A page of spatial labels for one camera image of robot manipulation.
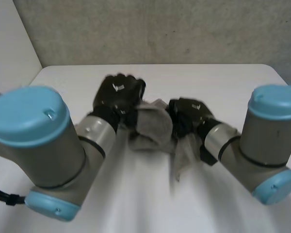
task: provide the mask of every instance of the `black band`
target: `black band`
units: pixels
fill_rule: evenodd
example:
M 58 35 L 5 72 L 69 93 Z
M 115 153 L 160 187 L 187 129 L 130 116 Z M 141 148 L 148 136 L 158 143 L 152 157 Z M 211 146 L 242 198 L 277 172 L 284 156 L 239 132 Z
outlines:
M 96 142 L 94 142 L 94 141 L 88 139 L 87 137 L 83 137 L 83 136 L 79 136 L 79 140 L 82 140 L 82 141 L 84 141 L 84 142 L 87 142 L 87 143 L 91 144 L 93 147 L 95 147 L 95 148 L 99 151 L 99 153 L 102 155 L 102 157 L 103 157 L 104 159 L 106 158 L 106 153 L 105 153 L 105 151 L 104 151 L 103 148 L 101 148 L 101 146 L 98 145 Z
M 285 165 L 287 165 L 287 163 L 282 163 L 282 164 L 276 164 L 276 165 L 272 165 L 272 164 L 263 164 L 263 163 L 260 163 L 260 162 L 257 162 L 251 158 L 249 158 L 247 155 L 245 155 L 245 153 L 243 153 L 242 149 L 239 147 L 239 151 L 241 153 L 241 155 L 246 159 L 248 160 L 249 162 L 253 163 L 254 165 L 257 165 L 257 166 L 262 166 L 262 167 L 267 167 L 267 168 L 280 168 L 280 167 L 283 167 Z
M 240 139 L 240 135 L 238 136 L 235 136 L 235 137 L 232 137 L 230 138 L 220 149 L 219 151 L 219 154 L 218 154 L 218 160 L 221 161 L 221 157 L 222 157 L 222 154 L 223 152 L 225 151 L 225 149 L 229 146 L 229 144 L 231 144 L 232 142 L 236 141 L 237 139 Z
M 78 172 L 73 176 L 71 177 L 69 180 L 65 181 L 64 183 L 61 183 L 59 185 L 56 185 L 56 186 L 39 186 L 40 188 L 45 188 L 45 189 L 54 189 L 54 188 L 59 188 L 59 187 L 62 187 L 64 185 L 66 185 L 67 183 L 70 183 L 71 181 L 73 181 L 75 178 L 77 178 L 80 173 L 83 171 L 84 167 L 85 167 L 85 164 L 86 164 L 86 153 L 85 153 L 85 150 L 83 149 L 84 151 L 84 160 L 83 160 L 83 163 L 82 163 L 82 166 L 81 168 L 78 170 Z

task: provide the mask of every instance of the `metal cylinder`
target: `metal cylinder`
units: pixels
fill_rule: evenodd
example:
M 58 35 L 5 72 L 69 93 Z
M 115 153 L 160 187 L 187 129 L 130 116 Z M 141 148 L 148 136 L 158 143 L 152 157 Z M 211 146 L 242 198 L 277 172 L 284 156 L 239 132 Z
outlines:
M 227 146 L 222 154 L 221 163 L 250 193 L 266 179 L 288 169 L 286 166 L 266 168 L 251 163 L 239 151 L 239 139 Z
M 248 110 L 240 148 L 257 163 L 284 166 L 291 155 L 291 120 L 267 120 Z
M 0 95 L 0 151 L 40 187 L 72 181 L 85 163 L 66 104 L 44 86 Z
M 220 161 L 221 148 L 237 136 L 240 136 L 237 129 L 224 123 L 218 124 L 208 132 L 205 138 L 205 147 L 216 160 Z
M 77 125 L 77 132 L 86 154 L 79 176 L 72 183 L 53 189 L 33 187 L 25 198 L 29 208 L 61 221 L 71 221 L 81 208 L 116 137 L 113 127 L 97 116 L 86 116 Z
M 221 163 L 253 197 L 265 205 L 277 203 L 291 193 L 291 169 L 252 163 L 242 155 L 239 139 L 225 148 Z
M 31 148 L 3 145 L 5 154 L 39 187 L 56 187 L 74 180 L 84 167 L 85 152 L 74 126 L 49 143 Z

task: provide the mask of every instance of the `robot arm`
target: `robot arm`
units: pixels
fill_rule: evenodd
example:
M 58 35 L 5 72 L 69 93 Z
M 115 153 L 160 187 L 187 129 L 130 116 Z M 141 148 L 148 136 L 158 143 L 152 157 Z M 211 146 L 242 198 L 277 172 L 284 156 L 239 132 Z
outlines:
M 28 86 L 0 96 L 0 156 L 17 163 L 35 187 L 25 204 L 71 221 L 115 142 L 117 127 L 145 90 L 133 76 L 108 76 L 93 111 L 76 128 L 61 96 Z
M 193 122 L 191 130 L 202 139 L 202 161 L 210 166 L 220 161 L 263 204 L 279 202 L 291 192 L 291 169 L 286 166 L 291 154 L 291 86 L 255 89 L 242 134 L 215 119 L 203 102 L 179 99 L 177 104 L 178 115 Z

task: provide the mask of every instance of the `black cable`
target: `black cable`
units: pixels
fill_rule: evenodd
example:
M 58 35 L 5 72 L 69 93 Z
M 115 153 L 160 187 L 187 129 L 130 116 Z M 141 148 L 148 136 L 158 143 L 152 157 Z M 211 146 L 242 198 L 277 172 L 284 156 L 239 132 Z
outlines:
M 0 201 L 5 202 L 6 205 L 14 206 L 16 204 L 24 204 L 25 197 L 21 197 L 16 194 L 7 194 L 0 191 Z

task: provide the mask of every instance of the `white wall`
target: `white wall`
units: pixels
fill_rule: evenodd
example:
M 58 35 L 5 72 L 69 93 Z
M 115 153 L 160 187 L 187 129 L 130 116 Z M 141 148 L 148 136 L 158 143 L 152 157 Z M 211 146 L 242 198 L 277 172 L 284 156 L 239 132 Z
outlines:
M 30 84 L 41 64 L 12 0 L 0 0 L 0 92 Z
M 43 67 L 266 64 L 291 84 L 291 0 L 14 3 Z

